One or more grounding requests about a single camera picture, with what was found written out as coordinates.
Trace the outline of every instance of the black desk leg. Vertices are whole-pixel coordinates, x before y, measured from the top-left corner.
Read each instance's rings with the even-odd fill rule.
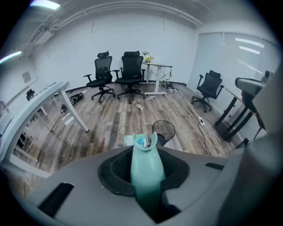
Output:
[[[227,131],[230,131],[237,123],[238,121],[240,121],[240,119],[244,116],[244,114],[246,113],[246,111],[248,110],[247,107],[245,107],[242,112],[240,113],[240,115],[236,118],[236,120],[229,126],[229,128],[227,129]]]
[[[237,132],[239,132],[240,129],[247,123],[247,121],[252,117],[252,112],[250,111],[248,115],[244,118],[244,120],[233,130],[227,137],[224,138],[224,140],[231,139]]]
[[[228,108],[226,109],[226,111],[221,115],[221,117],[218,119],[218,121],[214,124],[215,126],[218,126],[222,122],[222,120],[226,117],[226,115],[229,113],[229,111],[233,108],[236,101],[237,101],[237,98],[234,97],[233,100],[231,101],[231,103],[229,104]]]

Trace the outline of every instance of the ceiling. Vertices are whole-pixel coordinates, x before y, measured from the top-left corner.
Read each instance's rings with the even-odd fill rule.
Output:
[[[202,20],[212,12],[213,6],[220,0],[52,0],[61,6],[57,10],[44,7],[29,7],[15,24],[4,46],[0,58],[22,50],[25,55],[32,53],[31,43],[36,32],[49,30],[56,32],[66,24],[85,15],[99,11],[142,8],[165,11],[181,17],[195,27],[203,25]]]

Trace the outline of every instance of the ceiling light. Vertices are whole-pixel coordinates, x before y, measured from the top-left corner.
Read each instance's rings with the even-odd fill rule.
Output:
[[[248,40],[248,39],[243,39],[243,38],[235,38],[236,41],[241,41],[241,42],[245,42],[245,43],[249,43],[249,44],[252,44],[252,45],[256,45],[256,46],[259,46],[261,48],[264,48],[264,45],[259,43],[259,42],[256,42],[256,41],[251,41],[251,40]]]
[[[239,46],[240,49],[244,49],[244,50],[247,50],[247,51],[250,51],[252,53],[256,53],[256,54],[259,54],[260,52],[254,50],[254,49],[250,49],[250,48],[247,48],[247,47],[243,47],[243,46]]]
[[[42,6],[42,7],[46,7],[46,8],[49,8],[49,9],[57,9],[60,5],[55,3],[55,2],[52,2],[52,1],[48,1],[48,0],[34,0],[32,3],[31,3],[31,6]]]
[[[14,57],[14,56],[17,56],[17,55],[21,54],[21,52],[22,52],[22,51],[18,51],[18,52],[16,52],[16,53],[10,54],[9,56],[5,56],[4,58],[2,58],[2,59],[0,60],[0,64],[3,63],[4,61],[10,59],[11,57]]]

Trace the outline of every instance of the fluorescent light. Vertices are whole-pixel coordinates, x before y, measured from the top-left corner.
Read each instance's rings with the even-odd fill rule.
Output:
[[[247,51],[250,51],[252,53],[256,53],[256,54],[259,54],[260,52],[254,50],[254,49],[250,49],[250,48],[247,48],[247,47],[243,47],[243,46],[239,46],[240,49],[244,49],[244,50],[247,50]]]
[[[48,0],[34,0],[32,3],[31,3],[31,6],[42,6],[42,7],[46,7],[46,8],[49,8],[49,9],[57,9],[60,5],[55,3],[55,2],[52,2],[52,1],[48,1]]]
[[[244,62],[244,61],[242,61],[242,60],[240,60],[240,59],[237,59],[237,61],[238,61],[240,64],[242,64],[242,65],[244,65],[244,66],[247,66],[248,68],[250,68],[250,69],[252,69],[252,70],[254,70],[254,71],[257,71],[258,73],[263,74],[261,71],[256,70],[253,66],[249,65],[248,63],[246,63],[246,62]]]
[[[3,59],[0,60],[0,64],[3,63],[4,61],[10,59],[11,57],[17,56],[19,54],[21,54],[22,51],[18,51],[16,53],[12,53],[9,56],[5,56]]]
[[[251,41],[251,40],[243,39],[243,38],[235,38],[235,40],[245,42],[245,43],[249,43],[249,44],[256,45],[256,46],[259,46],[261,48],[264,48],[263,44],[260,44],[259,42],[256,42],[256,41]]]

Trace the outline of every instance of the small bottle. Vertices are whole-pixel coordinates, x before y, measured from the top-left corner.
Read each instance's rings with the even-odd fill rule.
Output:
[[[140,104],[134,104],[134,106],[135,106],[136,108],[139,108],[140,110],[143,110],[143,107],[142,107]]]

